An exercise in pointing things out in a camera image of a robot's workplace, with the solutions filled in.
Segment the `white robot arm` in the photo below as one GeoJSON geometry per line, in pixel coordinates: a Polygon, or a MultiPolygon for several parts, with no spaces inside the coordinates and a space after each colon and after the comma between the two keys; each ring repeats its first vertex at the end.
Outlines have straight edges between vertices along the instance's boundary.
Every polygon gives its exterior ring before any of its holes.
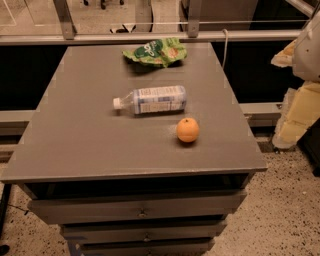
{"type": "Polygon", "coordinates": [[[320,118],[320,12],[271,63],[291,67],[293,75],[304,81],[298,89],[287,90],[272,138],[275,147],[289,149],[320,118]]]}

